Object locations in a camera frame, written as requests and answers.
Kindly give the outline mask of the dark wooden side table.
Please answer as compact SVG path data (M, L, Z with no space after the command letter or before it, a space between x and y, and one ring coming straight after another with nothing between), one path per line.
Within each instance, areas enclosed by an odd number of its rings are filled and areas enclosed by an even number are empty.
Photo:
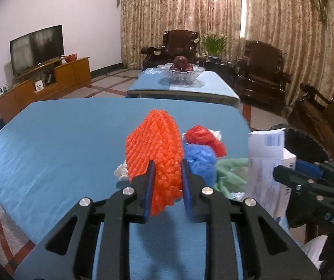
M221 59L199 58L199 66L217 73L231 88L234 88L237 79L236 64Z

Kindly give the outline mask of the green rubber glove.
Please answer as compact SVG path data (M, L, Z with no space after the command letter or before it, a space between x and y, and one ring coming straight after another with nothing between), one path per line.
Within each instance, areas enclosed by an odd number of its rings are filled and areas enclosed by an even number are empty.
M248 159L220 159L215 165L214 189L230 200L241 202L247 187Z

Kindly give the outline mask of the flat screen television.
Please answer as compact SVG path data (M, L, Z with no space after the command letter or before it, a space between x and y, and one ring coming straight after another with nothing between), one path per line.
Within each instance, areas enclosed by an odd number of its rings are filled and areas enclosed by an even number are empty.
M10 42L14 76L19 76L39 64L64 54L62 25L43 28Z

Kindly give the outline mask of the blue plastic bag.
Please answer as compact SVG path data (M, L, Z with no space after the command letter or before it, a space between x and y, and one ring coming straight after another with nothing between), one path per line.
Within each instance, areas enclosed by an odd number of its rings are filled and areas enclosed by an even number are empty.
M213 149L207 145L193 143L184 143L183 149L190 172L203 177L205 184L212 188L217 178L217 157Z

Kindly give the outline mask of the floral beige curtains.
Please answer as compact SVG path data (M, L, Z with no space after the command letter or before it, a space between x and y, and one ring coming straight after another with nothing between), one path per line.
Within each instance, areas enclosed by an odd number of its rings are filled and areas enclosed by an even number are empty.
M245 41L282 51L291 75L286 102L302 82L323 95L334 91L334 0L117 0L121 8L121 59L142 66L141 49L158 46L167 30L186 29L226 38L224 57L236 61Z

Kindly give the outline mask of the wooden tv cabinet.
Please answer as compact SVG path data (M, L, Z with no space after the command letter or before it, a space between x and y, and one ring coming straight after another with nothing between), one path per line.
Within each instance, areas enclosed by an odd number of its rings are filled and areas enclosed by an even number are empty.
M33 102L58 99L91 84L89 58L71 62L65 62L63 57L54 58L15 80L18 83L0 95L0 115L4 123Z

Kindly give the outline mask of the dark wooden sofa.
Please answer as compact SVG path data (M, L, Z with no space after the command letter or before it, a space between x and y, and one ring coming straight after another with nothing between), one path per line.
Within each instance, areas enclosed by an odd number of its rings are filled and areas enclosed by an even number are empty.
M295 102L288 123L317 139L334 161L334 95L326 99L306 83L300 89L304 95Z

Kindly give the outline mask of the red plastic bag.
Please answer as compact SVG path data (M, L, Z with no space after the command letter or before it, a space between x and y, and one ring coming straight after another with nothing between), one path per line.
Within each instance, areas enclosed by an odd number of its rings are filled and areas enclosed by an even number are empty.
M201 125L190 128L184 136L188 144L198 144L209 146L216 154L217 158L226 156L226 147L214 134Z

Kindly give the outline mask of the potted green plant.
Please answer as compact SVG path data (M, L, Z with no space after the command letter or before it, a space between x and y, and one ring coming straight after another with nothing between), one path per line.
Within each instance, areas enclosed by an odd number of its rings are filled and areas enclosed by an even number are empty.
M227 36L208 32L203 34L196 43L199 47L199 55L204 58L221 59L226 52Z

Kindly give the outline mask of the orange foam fruit net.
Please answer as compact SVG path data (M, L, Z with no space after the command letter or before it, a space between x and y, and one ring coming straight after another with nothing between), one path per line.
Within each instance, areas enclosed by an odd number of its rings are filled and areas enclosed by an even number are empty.
M182 196L181 163L184 157L178 125L167 111L151 110L126 138L129 180L146 173L155 163L151 215L157 216Z

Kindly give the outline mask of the white tissue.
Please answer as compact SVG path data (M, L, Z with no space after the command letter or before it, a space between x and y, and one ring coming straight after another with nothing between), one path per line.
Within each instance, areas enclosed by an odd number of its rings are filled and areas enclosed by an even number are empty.
M128 174L128 168L127 168L126 161L124 161L123 164L120 164L116 168L116 170L114 171L114 175L115 177L117 177L119 181L129 181L130 177Z

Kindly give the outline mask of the white medicine box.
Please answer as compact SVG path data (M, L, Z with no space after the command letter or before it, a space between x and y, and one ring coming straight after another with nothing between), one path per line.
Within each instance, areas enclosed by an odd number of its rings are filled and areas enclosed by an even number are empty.
M274 168L295 169L296 155L285 147L285 129L254 131L248 138L246 198L255 199L277 223L286 214L291 188L277 182Z

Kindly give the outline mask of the red apples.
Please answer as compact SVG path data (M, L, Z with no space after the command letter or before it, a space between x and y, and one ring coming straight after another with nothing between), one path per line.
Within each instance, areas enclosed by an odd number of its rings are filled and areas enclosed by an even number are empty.
M179 72L193 71L193 64L189 63L184 56L175 57L173 64L170 66L170 70Z

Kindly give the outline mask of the far blue tablecloth table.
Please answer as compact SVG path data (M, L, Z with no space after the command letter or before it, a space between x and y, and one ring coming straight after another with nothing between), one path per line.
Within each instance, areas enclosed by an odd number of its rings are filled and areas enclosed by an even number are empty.
M173 83L167 70L148 68L138 75L136 82L127 90L127 97L149 99L174 99L208 102L239 107L240 98L215 72L196 68L196 77L190 84Z

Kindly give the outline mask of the glass fruit bowl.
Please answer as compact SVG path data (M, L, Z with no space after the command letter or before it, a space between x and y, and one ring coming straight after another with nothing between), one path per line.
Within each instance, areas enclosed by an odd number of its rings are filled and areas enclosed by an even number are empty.
M177 71L171 69L172 63L158 65L157 68L164 74L164 81L170 84L191 85L204 71L204 67L193 65L192 71Z

